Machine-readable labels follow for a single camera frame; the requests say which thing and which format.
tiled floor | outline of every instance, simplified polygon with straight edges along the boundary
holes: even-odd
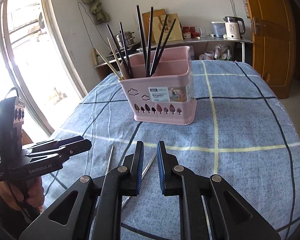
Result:
[[[292,81],[289,98],[282,99],[280,102],[290,115],[300,138],[300,81]]]

human hand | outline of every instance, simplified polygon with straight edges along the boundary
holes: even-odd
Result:
[[[11,189],[16,197],[16,199],[19,202],[23,201],[23,194],[21,191],[13,184],[11,185]],[[29,197],[26,199],[26,202],[33,206],[34,208],[38,208],[43,205],[44,203],[44,195],[43,195],[43,187],[42,187],[42,179],[41,177],[36,177],[34,179],[34,184],[32,187],[28,190]],[[20,211],[21,208],[17,205],[15,202],[8,184],[6,181],[0,182],[0,196],[2,199],[8,204],[9,207],[11,207],[14,210]]]

pink plastic basket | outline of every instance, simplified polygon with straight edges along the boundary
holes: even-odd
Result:
[[[136,121],[183,125],[193,121],[197,102],[189,46],[165,49],[152,77],[145,77],[142,53],[131,56],[130,63],[134,78],[119,83]]]

wooden door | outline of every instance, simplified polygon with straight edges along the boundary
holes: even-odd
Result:
[[[295,64],[295,27],[289,0],[247,0],[253,68],[279,99],[289,95]]]

cloud cutout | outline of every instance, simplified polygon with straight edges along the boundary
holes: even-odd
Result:
[[[137,96],[137,95],[139,95],[138,90],[135,90],[135,89],[133,89],[133,88],[131,88],[131,89],[128,91],[128,94],[131,95],[131,96]]]
[[[142,96],[142,100],[149,101],[149,100],[150,100],[150,97],[148,97],[147,95],[143,95],[143,96]]]

